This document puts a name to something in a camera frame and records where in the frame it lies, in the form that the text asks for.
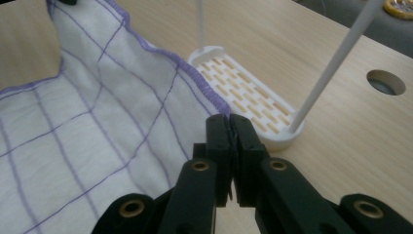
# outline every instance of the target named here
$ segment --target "table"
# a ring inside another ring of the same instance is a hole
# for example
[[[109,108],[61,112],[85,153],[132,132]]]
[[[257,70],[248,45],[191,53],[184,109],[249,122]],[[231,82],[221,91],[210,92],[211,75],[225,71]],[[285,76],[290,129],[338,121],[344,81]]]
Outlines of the table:
[[[132,27],[184,58],[197,49],[195,3],[119,0]],[[290,0],[205,2],[206,43],[227,54],[295,108],[304,102],[348,28]],[[0,6],[0,89],[50,77],[58,42],[42,0]],[[406,91],[388,96],[371,70],[399,77]],[[362,37],[306,119],[302,135],[273,153],[292,162],[326,199],[363,193],[413,222],[413,59]],[[258,233],[253,209],[218,209],[216,233]]]

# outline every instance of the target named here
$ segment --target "towel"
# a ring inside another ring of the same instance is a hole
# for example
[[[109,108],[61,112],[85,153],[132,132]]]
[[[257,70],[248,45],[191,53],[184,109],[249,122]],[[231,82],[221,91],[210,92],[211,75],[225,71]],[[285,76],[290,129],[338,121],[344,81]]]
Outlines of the towel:
[[[47,0],[58,75],[0,91],[0,233],[91,233],[117,198],[174,186],[228,104],[111,0]]]

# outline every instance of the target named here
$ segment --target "purple striped cloth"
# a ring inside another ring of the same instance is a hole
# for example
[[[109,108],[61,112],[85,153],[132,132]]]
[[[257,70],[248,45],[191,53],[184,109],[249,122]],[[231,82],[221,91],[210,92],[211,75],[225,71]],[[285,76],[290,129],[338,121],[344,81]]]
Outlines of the purple striped cloth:
[[[0,91],[0,233],[91,233],[128,193],[171,188],[227,103],[111,0],[48,0],[56,77]]]

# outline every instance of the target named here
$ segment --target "gray floor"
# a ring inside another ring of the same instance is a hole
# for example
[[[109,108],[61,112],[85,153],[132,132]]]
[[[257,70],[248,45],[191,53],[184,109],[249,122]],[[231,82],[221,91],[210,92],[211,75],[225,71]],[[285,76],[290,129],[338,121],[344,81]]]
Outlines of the gray floor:
[[[366,0],[297,0],[323,16],[351,27]],[[396,19],[379,12],[364,35],[413,58],[413,20]]]

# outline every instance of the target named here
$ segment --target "perforated white base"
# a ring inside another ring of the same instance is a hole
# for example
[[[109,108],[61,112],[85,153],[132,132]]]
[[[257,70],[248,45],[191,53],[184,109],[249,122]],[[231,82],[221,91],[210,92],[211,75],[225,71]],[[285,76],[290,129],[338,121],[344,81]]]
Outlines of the perforated white base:
[[[233,113],[251,120],[269,150],[288,147],[301,133],[303,124],[294,134],[287,131],[295,110],[226,55],[223,48],[209,46],[198,50],[189,57],[189,63],[230,104]]]

